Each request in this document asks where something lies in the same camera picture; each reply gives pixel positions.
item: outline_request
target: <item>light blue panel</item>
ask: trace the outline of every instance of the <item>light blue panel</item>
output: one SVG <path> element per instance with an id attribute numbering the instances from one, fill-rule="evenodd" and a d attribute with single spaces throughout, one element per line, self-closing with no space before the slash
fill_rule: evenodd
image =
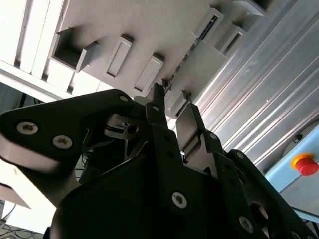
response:
<path id="1" fill-rule="evenodd" d="M 319 173 L 304 177 L 290 166 L 291 160 L 301 153 L 314 154 L 318 163 L 319 125 L 271 168 L 265 177 L 301 218 L 319 223 Z"/>
<path id="2" fill-rule="evenodd" d="M 301 153 L 312 153 L 315 155 L 315 161 L 319 161 L 319 125 L 317 125 L 266 174 L 265 177 L 278 192 L 283 191 L 300 176 L 300 173 L 297 170 L 291 168 L 290 162 L 295 156 Z"/>

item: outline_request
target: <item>red button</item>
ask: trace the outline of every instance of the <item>red button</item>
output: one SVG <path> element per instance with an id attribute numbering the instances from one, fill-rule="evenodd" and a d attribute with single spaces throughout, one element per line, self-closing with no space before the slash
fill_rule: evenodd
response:
<path id="1" fill-rule="evenodd" d="M 311 176 L 317 173 L 319 165 L 312 158 L 301 158 L 296 162 L 296 169 L 302 176 Z"/>

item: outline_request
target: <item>silver screw head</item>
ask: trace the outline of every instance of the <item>silver screw head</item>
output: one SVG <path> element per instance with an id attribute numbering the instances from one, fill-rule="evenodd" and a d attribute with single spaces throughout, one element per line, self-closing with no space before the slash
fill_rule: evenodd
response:
<path id="1" fill-rule="evenodd" d="M 214 135 L 213 133 L 210 133 L 210 137 L 211 137 L 212 139 L 217 139 L 217 136 Z"/>
<path id="2" fill-rule="evenodd" d="M 53 139 L 53 145 L 58 149 L 69 149 L 72 147 L 72 140 L 65 135 L 58 135 Z"/>
<path id="3" fill-rule="evenodd" d="M 160 111 L 160 109 L 157 106 L 153 106 L 153 109 L 156 111 Z"/>
<path id="4" fill-rule="evenodd" d="M 241 159 L 244 159 L 243 154 L 241 154 L 240 152 L 237 152 L 237 156 L 240 157 Z"/>
<path id="5" fill-rule="evenodd" d="M 251 222 L 247 218 L 245 218 L 243 216 L 239 217 L 239 223 L 243 227 L 243 229 L 245 229 L 247 232 L 249 232 L 249 233 L 254 232 L 253 225 L 251 224 Z"/>
<path id="6" fill-rule="evenodd" d="M 297 234 L 297 232 L 292 231 L 291 234 L 295 239 L 301 239 L 300 236 Z"/>
<path id="7" fill-rule="evenodd" d="M 120 96 L 120 99 L 121 99 L 122 101 L 125 101 L 125 102 L 129 101 L 129 99 L 126 98 L 125 96 Z"/>
<path id="8" fill-rule="evenodd" d="M 37 133 L 39 131 L 39 128 L 34 123 L 22 122 L 16 126 L 16 130 L 18 130 L 19 133 L 22 133 L 25 135 L 32 135 Z"/>
<path id="9" fill-rule="evenodd" d="M 184 209 L 187 207 L 187 200 L 182 193 L 174 192 L 171 196 L 171 199 L 174 202 L 174 204 L 179 208 Z"/>

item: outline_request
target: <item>white plastic tab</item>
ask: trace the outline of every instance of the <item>white plastic tab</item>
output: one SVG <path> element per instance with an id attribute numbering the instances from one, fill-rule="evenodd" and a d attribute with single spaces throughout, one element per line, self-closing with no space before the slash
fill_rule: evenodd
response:
<path id="1" fill-rule="evenodd" d="M 220 39 L 216 49 L 224 56 L 229 56 L 238 45 L 245 31 L 238 26 L 231 25 L 226 34 Z"/>
<path id="2" fill-rule="evenodd" d="M 107 74 L 111 77 L 116 77 L 118 74 L 130 48 L 132 46 L 132 40 L 128 38 L 124 38 L 123 36 L 120 37 L 118 42 L 116 43 L 110 63 L 109 68 L 107 70 Z"/>
<path id="3" fill-rule="evenodd" d="M 144 93 L 152 84 L 162 65 L 163 61 L 153 55 L 141 73 L 134 88 Z"/>
<path id="4" fill-rule="evenodd" d="M 179 97 L 173 104 L 173 106 L 170 108 L 170 113 L 172 116 L 178 117 L 180 110 L 187 102 L 187 94 L 183 91 L 180 92 Z"/>
<path id="5" fill-rule="evenodd" d="M 235 0 L 235 3 L 238 3 L 244 7 L 250 14 L 257 16 L 265 16 L 266 12 L 259 5 L 257 5 L 252 0 Z"/>

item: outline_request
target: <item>emergency stop button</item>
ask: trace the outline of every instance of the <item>emergency stop button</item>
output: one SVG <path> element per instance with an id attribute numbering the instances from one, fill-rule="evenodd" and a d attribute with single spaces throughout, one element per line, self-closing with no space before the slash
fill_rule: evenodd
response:
<path id="1" fill-rule="evenodd" d="M 311 153 L 297 155 L 291 161 L 291 167 L 299 171 L 302 176 L 311 176 L 317 173 L 319 165 L 314 161 L 315 156 Z"/>

